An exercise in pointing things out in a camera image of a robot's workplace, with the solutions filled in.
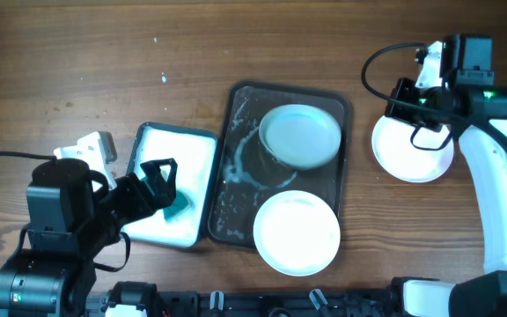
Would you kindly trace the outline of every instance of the green sponge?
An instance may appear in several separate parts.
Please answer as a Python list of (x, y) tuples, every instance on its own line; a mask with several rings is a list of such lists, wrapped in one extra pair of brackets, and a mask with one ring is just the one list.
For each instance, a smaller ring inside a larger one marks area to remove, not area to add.
[(172, 205), (164, 208), (164, 219), (166, 223), (174, 220), (177, 216), (182, 214), (185, 210), (191, 209), (191, 199), (182, 191), (177, 190), (175, 192), (175, 200)]

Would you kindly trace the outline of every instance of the wood grain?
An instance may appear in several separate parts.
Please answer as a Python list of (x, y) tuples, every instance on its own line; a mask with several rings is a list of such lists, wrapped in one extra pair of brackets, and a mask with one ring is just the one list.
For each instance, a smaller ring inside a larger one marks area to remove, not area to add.
[[(482, 273), (483, 257), (465, 160), (458, 155), (428, 184), (387, 174), (370, 148), (385, 103), (359, 80), (379, 48), (459, 32), (494, 37), (496, 82), (507, 85), (507, 2), (496, 0), (0, 8), (0, 150), (50, 153), (108, 130), (119, 156), (113, 170), (123, 174), (140, 124), (218, 132), (227, 93), (241, 79), (335, 90), (355, 117), (341, 251), (327, 269), (295, 278), (256, 253), (208, 240), (187, 252), (134, 243), (127, 267), (99, 273), (93, 290), (122, 280), (162, 291), (345, 289), (384, 286), (393, 276), (464, 281)], [(389, 92), (398, 77), (416, 74), (411, 51), (392, 52), (370, 69), (370, 81)], [(28, 221), (26, 186), (39, 163), (0, 158), (0, 267)], [(122, 252), (110, 247), (99, 261), (120, 263)]]

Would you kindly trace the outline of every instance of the plate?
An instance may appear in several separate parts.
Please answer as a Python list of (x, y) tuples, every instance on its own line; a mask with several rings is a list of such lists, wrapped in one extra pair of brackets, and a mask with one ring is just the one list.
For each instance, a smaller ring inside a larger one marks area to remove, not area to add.
[[(453, 140), (439, 151), (418, 150), (410, 143), (414, 129), (404, 122), (381, 117), (371, 137), (373, 153), (378, 163), (400, 180), (416, 183), (433, 181), (443, 175), (453, 161)], [(414, 143), (425, 148), (437, 148), (448, 134), (446, 126), (438, 133), (420, 129)]]
[(340, 224), (316, 195), (290, 190), (269, 198), (253, 223), (253, 240), (269, 266), (290, 276), (323, 270), (340, 247)]
[(334, 158), (342, 131), (334, 117), (320, 108), (285, 105), (263, 116), (260, 140), (285, 165), (306, 170)]

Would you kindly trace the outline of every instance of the white bowl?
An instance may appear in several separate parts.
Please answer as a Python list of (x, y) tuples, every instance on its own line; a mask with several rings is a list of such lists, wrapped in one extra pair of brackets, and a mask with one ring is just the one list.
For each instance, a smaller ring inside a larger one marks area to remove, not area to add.
[(340, 224), (327, 203), (300, 190), (269, 198), (253, 222), (253, 240), (263, 260), (290, 276), (323, 270), (337, 254), (340, 236)]
[(260, 123), (260, 140), (280, 162), (306, 170), (334, 158), (342, 131), (334, 117), (322, 109), (285, 105), (265, 114)]

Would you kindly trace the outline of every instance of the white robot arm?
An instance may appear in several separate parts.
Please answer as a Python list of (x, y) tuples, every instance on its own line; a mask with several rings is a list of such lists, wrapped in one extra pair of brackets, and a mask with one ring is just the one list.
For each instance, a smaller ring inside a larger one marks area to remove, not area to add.
[[(402, 285), (403, 309), (413, 316), (496, 316), (507, 309), (497, 302), (498, 296), (507, 296), (502, 287), (507, 284), (507, 88), (492, 85), (490, 50), (490, 38), (463, 35), (417, 49), (416, 61), (423, 65), (420, 76), (415, 83), (399, 80), (391, 98), (402, 102), (389, 103), (386, 109), (387, 116), (415, 125), (416, 131), (455, 124), (453, 137), (473, 176), (484, 231), (486, 275), (457, 286), (408, 279)], [(369, 89), (364, 74), (362, 79)], [(419, 107), (405, 107), (405, 101), (430, 110), (421, 113)], [(458, 115), (444, 115), (448, 112)], [(484, 299), (471, 295), (471, 291), (482, 293), (481, 287), (496, 286), (501, 289), (490, 289)]]

